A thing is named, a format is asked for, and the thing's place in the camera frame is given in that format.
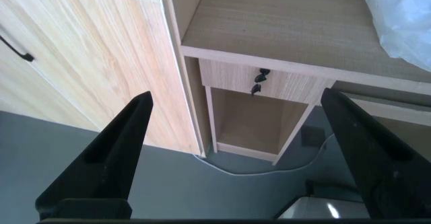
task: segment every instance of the open shelf compartment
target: open shelf compartment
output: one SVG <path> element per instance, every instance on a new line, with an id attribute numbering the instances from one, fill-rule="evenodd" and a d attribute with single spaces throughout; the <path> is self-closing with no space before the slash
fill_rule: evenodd
<path id="1" fill-rule="evenodd" d="M 215 152 L 276 161 L 308 108 L 307 104 L 224 89 L 206 90 Z"/>

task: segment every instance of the black door handle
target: black door handle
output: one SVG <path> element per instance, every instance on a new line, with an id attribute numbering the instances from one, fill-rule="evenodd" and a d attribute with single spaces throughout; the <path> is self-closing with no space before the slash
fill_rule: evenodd
<path id="1" fill-rule="evenodd" d="M 255 86 L 251 88 L 251 96 L 254 96 L 255 93 L 260 92 L 262 90 L 260 82 L 264 82 L 267 80 L 267 75 L 271 72 L 269 69 L 260 69 L 260 75 L 255 77 Z"/>
<path id="2" fill-rule="evenodd" d="M 14 53 L 16 53 L 18 56 L 20 56 L 20 58 L 24 59 L 25 61 L 32 62 L 34 60 L 34 57 L 32 55 L 30 55 L 29 53 L 27 53 L 27 54 L 21 54 L 20 52 L 18 52 L 2 36 L 0 36 L 0 40 L 2 42 L 4 42 L 6 44 L 6 46 L 8 46 Z"/>

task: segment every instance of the wooden shelf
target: wooden shelf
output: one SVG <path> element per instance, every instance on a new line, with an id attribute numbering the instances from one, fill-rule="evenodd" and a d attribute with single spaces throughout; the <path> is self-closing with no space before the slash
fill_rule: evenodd
<path id="1" fill-rule="evenodd" d="M 431 94 L 431 73 L 382 49 L 364 0 L 201 0 L 182 49 L 190 57 Z"/>
<path id="2" fill-rule="evenodd" d="M 306 104 L 210 88 L 215 149 L 275 161 Z"/>

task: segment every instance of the wooden desk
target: wooden desk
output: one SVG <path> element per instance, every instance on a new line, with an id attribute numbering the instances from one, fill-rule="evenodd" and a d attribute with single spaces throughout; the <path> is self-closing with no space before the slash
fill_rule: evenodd
<path id="1" fill-rule="evenodd" d="M 181 50 L 199 59 L 216 151 L 276 164 L 325 87 L 431 126 L 431 73 L 386 54 L 364 0 L 201 0 Z M 252 98 L 259 68 L 271 73 Z"/>

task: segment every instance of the white cable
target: white cable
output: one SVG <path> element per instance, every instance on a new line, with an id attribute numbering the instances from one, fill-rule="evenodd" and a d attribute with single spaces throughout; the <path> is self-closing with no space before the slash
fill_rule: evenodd
<path id="1" fill-rule="evenodd" d="M 209 167 L 213 167 L 213 168 L 215 168 L 216 170 L 221 171 L 221 172 L 223 172 L 223 173 L 225 173 L 225 174 L 228 174 L 228 175 L 230 175 L 230 176 L 263 176 L 263 175 L 266 175 L 266 174 L 275 174 L 275 173 L 293 172 L 293 171 L 301 170 L 301 169 L 303 169 L 303 168 L 306 168 L 306 167 L 308 167 L 308 166 L 312 165 L 312 164 L 317 160 L 317 158 L 319 157 L 319 155 L 322 153 L 323 147 L 326 145 L 327 141 L 328 141 L 331 137 L 333 137 L 333 136 L 334 136 L 334 134 L 330 135 L 330 136 L 329 136 L 329 137 L 328 137 L 328 138 L 327 138 L 327 139 L 322 143 L 321 147 L 319 148 L 319 152 L 317 152 L 317 154 L 316 154 L 316 156 L 314 157 L 314 159 L 312 159 L 309 163 L 307 163 L 307 164 L 305 164 L 305 165 L 303 165 L 303 166 L 301 166 L 301 167 L 296 167 L 296 168 L 294 168 L 294 169 L 290 169 L 290 170 L 273 170 L 273 171 L 269 171 L 269 172 L 262 172 L 262 173 L 235 174 L 235 173 L 231 173 L 231 172 L 229 172 L 229 171 L 223 170 L 222 168 L 217 167 L 217 166 L 213 165 L 212 163 L 209 163 L 209 162 L 207 162 L 207 161 L 205 161 L 205 160 L 201 159 L 200 157 L 198 157 L 198 156 L 196 156 L 196 155 L 194 155 L 194 156 L 195 156 L 195 158 L 196 158 L 196 159 L 198 159 L 199 161 L 201 161 L 201 162 L 203 162 L 204 164 L 208 165 Z"/>

